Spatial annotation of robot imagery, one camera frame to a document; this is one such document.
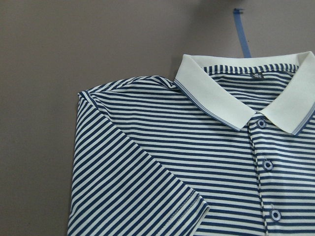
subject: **polo shirt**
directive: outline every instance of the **polo shirt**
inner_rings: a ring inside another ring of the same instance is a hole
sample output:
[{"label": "polo shirt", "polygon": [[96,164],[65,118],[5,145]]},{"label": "polo shirt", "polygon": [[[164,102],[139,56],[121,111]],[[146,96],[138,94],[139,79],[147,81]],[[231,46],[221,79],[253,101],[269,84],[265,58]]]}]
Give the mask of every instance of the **polo shirt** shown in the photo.
[{"label": "polo shirt", "polygon": [[183,55],[78,93],[68,236],[315,235],[315,56]]}]

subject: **size tag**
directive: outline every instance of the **size tag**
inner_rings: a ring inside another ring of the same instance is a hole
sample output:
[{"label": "size tag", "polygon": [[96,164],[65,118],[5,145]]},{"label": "size tag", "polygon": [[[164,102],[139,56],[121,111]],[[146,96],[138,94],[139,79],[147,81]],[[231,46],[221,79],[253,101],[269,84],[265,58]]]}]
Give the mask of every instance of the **size tag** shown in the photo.
[{"label": "size tag", "polygon": [[264,79],[264,76],[263,76],[263,74],[261,72],[251,73],[251,77],[253,79],[260,79],[260,80]]}]

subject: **short sleeve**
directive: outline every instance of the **short sleeve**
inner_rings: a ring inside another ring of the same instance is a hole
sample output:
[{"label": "short sleeve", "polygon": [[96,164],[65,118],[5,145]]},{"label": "short sleeve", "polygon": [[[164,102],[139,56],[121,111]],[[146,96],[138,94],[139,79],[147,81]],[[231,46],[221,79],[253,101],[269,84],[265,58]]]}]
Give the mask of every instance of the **short sleeve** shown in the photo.
[{"label": "short sleeve", "polygon": [[188,236],[206,201],[79,93],[68,236]]}]

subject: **blue and white striped polo shirt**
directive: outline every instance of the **blue and white striped polo shirt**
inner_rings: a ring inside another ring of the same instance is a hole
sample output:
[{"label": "blue and white striped polo shirt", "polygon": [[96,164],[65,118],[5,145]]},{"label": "blue and white striped polo shirt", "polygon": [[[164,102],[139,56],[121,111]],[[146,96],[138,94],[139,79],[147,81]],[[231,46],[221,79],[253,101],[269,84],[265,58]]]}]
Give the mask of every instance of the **blue and white striped polo shirt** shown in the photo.
[{"label": "blue and white striped polo shirt", "polygon": [[314,110],[312,52],[80,92],[68,235],[314,236]]}]

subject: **collar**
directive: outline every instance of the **collar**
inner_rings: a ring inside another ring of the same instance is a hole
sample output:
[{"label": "collar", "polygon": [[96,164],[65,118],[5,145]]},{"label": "collar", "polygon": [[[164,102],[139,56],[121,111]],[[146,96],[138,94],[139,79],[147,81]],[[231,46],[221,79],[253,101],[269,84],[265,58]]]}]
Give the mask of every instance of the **collar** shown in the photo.
[{"label": "collar", "polygon": [[262,68],[293,64],[298,70],[283,92],[259,111],[283,131],[297,135],[315,110],[315,56],[312,52],[263,58],[219,58],[184,54],[174,84],[204,113],[234,130],[241,130],[256,114],[215,82],[204,67]]}]

